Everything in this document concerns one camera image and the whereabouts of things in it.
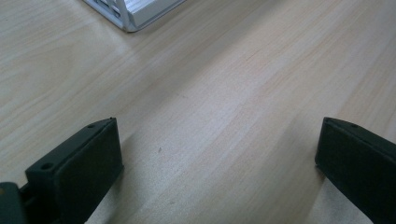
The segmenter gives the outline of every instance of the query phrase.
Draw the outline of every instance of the wood grain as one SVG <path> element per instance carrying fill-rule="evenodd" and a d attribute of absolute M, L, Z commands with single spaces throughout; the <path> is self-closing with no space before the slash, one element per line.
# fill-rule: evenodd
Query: wood grain
<path fill-rule="evenodd" d="M 0 181 L 86 124 L 125 171 L 88 223 L 370 223 L 315 168 L 323 117 L 396 142 L 396 1 L 186 1 L 125 34 L 0 2 Z"/>

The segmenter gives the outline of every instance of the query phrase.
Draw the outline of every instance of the table surface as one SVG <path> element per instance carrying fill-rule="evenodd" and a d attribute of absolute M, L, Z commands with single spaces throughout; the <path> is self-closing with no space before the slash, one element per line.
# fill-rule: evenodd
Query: table surface
<path fill-rule="evenodd" d="M 126 34 L 80 0 L 0 2 L 0 181 L 116 117 L 88 223 L 371 223 L 316 168 L 323 117 L 396 141 L 396 1 L 186 1 Z"/>

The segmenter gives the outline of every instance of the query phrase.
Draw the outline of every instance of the hole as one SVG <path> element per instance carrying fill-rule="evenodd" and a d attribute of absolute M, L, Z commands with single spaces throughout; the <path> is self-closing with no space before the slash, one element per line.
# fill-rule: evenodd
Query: hole
<path fill-rule="evenodd" d="M 53 166 L 53 163 L 47 162 L 41 166 L 41 170 L 48 170 Z"/>

